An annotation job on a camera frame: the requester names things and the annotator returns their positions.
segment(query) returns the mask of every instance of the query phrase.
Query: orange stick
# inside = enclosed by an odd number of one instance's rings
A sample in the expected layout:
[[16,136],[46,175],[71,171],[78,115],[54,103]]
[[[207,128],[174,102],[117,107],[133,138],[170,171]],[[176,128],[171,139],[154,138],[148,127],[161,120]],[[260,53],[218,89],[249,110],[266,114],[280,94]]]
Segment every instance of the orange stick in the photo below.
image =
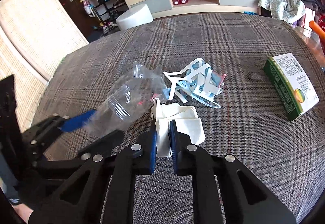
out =
[[315,31],[315,33],[323,40],[323,41],[325,41],[325,32],[324,32],[324,30],[320,27],[320,26],[318,26],[318,24],[315,22],[315,21],[313,21],[313,20],[311,20],[310,22],[309,22],[309,27],[311,27],[312,28],[312,30],[313,31]]

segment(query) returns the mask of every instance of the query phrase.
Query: brown checkered cloth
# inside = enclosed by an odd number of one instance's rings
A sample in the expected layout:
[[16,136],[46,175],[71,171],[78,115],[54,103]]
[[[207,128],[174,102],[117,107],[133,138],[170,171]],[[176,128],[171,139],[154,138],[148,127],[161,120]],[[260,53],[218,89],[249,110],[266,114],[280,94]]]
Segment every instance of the brown checkered cloth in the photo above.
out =
[[[292,52],[309,76],[320,102],[289,122],[273,85],[263,72],[270,56]],[[149,69],[181,70],[201,57],[227,73],[221,109],[195,100],[210,154],[235,155],[294,213],[297,222],[325,187],[325,78],[305,43],[286,22],[244,14],[200,14],[157,20],[115,33],[71,54],[58,67],[34,122],[53,113],[75,116],[97,108],[133,61]],[[127,131],[134,143],[150,127],[147,114]],[[70,159],[95,138],[79,129],[47,151],[50,159]],[[137,176],[134,223],[192,223],[191,177],[176,177],[172,160],[158,158],[152,176]]]

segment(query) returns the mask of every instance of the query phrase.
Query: white round ottoman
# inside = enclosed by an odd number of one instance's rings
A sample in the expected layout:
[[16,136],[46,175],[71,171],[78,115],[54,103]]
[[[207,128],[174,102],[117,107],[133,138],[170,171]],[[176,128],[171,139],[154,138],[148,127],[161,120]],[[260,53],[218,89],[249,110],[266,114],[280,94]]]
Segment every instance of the white round ottoman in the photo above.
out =
[[116,23],[120,30],[133,28],[152,21],[153,17],[147,4],[140,4],[132,7],[116,19]]

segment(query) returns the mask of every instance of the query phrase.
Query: silver rivet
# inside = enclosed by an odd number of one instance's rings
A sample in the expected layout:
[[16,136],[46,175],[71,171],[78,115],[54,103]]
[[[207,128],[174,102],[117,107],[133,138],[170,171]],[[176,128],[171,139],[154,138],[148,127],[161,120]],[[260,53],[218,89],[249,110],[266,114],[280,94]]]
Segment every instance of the silver rivet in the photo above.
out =
[[187,146],[187,149],[188,149],[189,151],[196,151],[196,150],[197,150],[197,147],[196,147],[195,145],[191,144],[191,145],[188,145],[188,146]]
[[86,153],[84,153],[83,155],[80,156],[80,159],[85,161],[85,160],[89,159],[90,157],[91,157],[90,152],[86,152]]
[[131,149],[132,149],[132,150],[141,150],[141,145],[140,145],[140,144],[133,144],[133,145],[131,146]]
[[234,162],[235,161],[235,157],[232,156],[231,154],[229,154],[229,155],[226,155],[225,160],[227,162]]
[[101,160],[103,160],[103,156],[101,156],[100,154],[94,155],[93,157],[94,162],[100,162]]

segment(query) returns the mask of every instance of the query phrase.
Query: white and green carton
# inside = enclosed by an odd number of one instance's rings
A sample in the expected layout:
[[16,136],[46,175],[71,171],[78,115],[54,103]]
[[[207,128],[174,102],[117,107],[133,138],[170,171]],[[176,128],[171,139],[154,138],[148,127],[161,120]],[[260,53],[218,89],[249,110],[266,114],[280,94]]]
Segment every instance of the white and green carton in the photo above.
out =
[[313,85],[292,53],[268,58],[264,72],[275,86],[290,121],[319,102]]

